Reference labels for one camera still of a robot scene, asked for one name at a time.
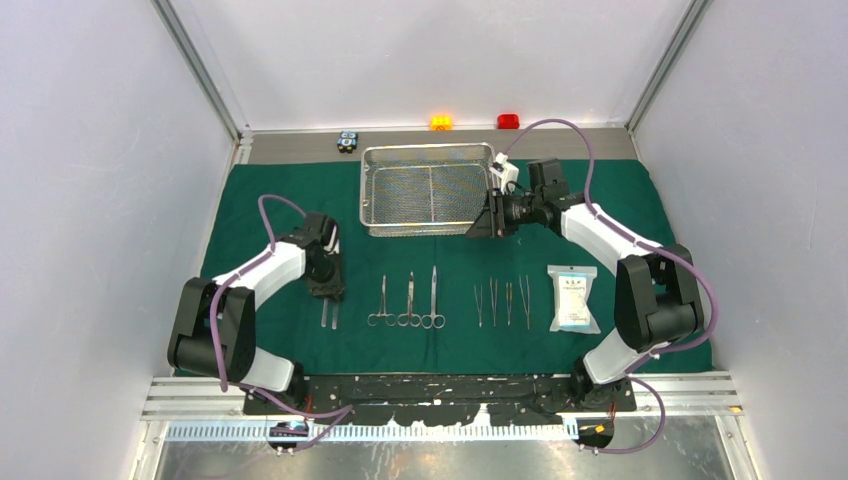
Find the steel surgical forceps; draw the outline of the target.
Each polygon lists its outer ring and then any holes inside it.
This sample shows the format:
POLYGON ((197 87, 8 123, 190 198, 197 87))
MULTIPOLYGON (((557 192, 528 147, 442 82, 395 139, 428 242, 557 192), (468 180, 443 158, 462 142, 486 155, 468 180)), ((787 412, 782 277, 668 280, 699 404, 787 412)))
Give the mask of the steel surgical forceps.
POLYGON ((478 327, 481 328, 483 326, 483 303, 484 303, 484 292, 483 287, 481 285, 475 285, 473 287, 474 290, 474 298, 478 316, 478 327))

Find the metal mesh instrument tray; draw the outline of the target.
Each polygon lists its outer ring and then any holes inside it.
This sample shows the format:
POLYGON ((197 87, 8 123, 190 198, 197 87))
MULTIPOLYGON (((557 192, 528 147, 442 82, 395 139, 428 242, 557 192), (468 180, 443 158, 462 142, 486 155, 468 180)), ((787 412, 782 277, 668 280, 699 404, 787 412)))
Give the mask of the metal mesh instrument tray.
POLYGON ((362 153, 359 219, 373 237, 463 235, 491 188, 488 143, 370 147, 362 153))

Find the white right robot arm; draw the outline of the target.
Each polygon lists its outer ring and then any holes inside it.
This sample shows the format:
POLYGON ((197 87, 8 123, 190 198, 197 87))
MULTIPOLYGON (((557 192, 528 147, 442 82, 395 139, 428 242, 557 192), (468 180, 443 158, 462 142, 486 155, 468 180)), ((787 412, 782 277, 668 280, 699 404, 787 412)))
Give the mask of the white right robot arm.
POLYGON ((594 203, 590 191, 570 190, 557 159, 527 165, 530 186, 517 184, 518 169, 504 154, 488 170, 492 177, 483 209, 466 235, 503 238, 525 224, 539 224, 590 253, 615 277, 614 329, 582 355, 570 376, 574 403, 596 410, 611 386, 649 357, 704 343, 718 320, 718 307, 704 308, 715 294, 685 247, 662 246, 634 233, 594 203))

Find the small steel scissors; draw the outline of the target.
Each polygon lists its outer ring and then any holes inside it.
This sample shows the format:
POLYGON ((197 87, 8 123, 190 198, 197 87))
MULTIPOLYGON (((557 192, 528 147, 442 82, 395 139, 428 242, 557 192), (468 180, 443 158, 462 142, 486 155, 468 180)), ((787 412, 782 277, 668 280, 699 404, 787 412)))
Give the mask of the small steel scissors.
POLYGON ((416 314, 414 309, 414 292, 415 280, 414 273, 411 272, 407 284, 407 296, 405 311, 397 316, 397 325, 402 327, 419 327, 421 325, 421 316, 416 314))

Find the steel needle holder clamp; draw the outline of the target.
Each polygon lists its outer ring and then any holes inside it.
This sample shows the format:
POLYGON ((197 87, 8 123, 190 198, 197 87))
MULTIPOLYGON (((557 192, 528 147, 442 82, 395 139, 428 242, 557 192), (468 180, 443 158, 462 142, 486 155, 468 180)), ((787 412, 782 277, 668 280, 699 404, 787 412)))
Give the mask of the steel needle holder clamp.
POLYGON ((514 306, 514 286, 512 282, 507 282, 505 285, 505 304, 507 325, 510 326, 512 323, 512 313, 514 306))

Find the steel ring-handled hemostat clamp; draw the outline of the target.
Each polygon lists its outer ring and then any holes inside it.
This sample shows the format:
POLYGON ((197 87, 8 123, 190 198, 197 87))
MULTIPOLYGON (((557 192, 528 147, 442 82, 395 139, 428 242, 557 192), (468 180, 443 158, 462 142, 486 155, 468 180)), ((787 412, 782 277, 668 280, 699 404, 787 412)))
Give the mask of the steel ring-handled hemostat clamp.
POLYGON ((380 289, 380 304, 376 313, 369 314, 366 319, 366 324, 370 327, 376 327, 378 324, 384 324, 388 327, 397 325, 395 314, 390 314, 387 308, 387 277, 383 276, 380 289))

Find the steel ring-handled scissors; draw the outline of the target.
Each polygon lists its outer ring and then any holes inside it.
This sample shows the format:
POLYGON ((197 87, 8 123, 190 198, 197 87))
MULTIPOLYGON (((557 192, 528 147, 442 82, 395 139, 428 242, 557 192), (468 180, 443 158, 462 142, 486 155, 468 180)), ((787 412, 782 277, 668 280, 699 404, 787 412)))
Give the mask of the steel ring-handled scissors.
POLYGON ((438 312, 438 270, 432 268, 430 287, 430 310, 421 317, 421 325, 425 329, 442 329, 446 325, 446 318, 438 312))

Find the green surgical drape cloth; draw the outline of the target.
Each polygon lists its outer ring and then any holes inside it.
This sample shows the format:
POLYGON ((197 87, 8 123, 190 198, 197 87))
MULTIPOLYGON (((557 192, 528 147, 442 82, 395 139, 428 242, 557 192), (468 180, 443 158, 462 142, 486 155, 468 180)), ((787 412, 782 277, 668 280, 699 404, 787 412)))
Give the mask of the green surgical drape cloth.
POLYGON ((549 265, 590 266, 593 258, 540 225, 527 225, 504 239, 457 236, 378 238, 359 219, 359 167, 354 162, 312 165, 240 165, 230 173, 201 267, 204 277, 229 272, 257 255, 268 242, 257 200, 281 195, 267 210, 274 229, 298 226, 301 211, 317 211, 340 226, 345 298, 337 330, 320 326, 322 303, 303 282, 293 282, 268 299, 256 316, 258 345, 301 363, 309 374, 566 373, 601 340, 600 334, 555 333, 549 265), (413 311, 430 310, 433 266, 438 270, 442 329, 376 327, 366 324, 380 304, 387 277, 387 308, 405 311, 409 275, 414 273, 413 311), (531 329, 526 329, 519 278, 529 276, 531 329), (489 280, 499 282, 497 326, 492 325, 489 280), (512 323, 507 325, 505 285, 514 286, 512 323), (473 287, 484 292, 483 326, 473 287))

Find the white sterile packet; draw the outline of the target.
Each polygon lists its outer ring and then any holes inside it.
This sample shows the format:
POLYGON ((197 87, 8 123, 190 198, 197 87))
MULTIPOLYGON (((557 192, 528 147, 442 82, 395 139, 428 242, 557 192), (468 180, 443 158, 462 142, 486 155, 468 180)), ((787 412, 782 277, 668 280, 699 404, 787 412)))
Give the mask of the white sterile packet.
POLYGON ((601 329, 588 306, 597 268, 549 265, 547 273, 554 290, 554 314, 549 331, 600 334, 601 329))

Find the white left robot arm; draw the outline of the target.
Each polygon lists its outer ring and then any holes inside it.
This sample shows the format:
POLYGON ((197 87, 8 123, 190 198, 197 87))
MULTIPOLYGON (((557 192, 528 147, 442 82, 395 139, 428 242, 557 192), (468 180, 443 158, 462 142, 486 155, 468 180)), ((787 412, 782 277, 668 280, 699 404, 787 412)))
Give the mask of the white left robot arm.
POLYGON ((167 349, 175 369, 268 391, 280 412, 298 412, 307 398, 301 364, 257 344, 256 312, 278 290, 302 281, 308 293, 340 303, 345 285, 339 226, 309 212, 240 268, 183 286, 167 349))

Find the long steel probe rod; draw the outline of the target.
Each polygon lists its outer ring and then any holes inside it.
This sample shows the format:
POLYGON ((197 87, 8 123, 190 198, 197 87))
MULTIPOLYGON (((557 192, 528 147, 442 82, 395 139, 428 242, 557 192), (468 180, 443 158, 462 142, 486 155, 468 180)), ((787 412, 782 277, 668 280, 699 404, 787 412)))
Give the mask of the long steel probe rod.
POLYGON ((320 321, 320 326, 322 328, 327 327, 327 317, 328 317, 329 303, 330 303, 329 299, 325 298, 324 301, 323 301, 322 315, 321 315, 321 321, 320 321))

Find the steel scalpel handle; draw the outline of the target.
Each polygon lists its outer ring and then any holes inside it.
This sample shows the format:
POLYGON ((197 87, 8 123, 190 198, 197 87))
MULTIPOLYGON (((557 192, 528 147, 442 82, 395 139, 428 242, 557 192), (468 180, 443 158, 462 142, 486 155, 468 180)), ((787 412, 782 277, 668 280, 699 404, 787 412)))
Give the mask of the steel scalpel handle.
POLYGON ((337 330, 338 328, 338 320, 339 320, 339 311, 342 302, 332 302, 332 317, 330 322, 331 330, 337 330))

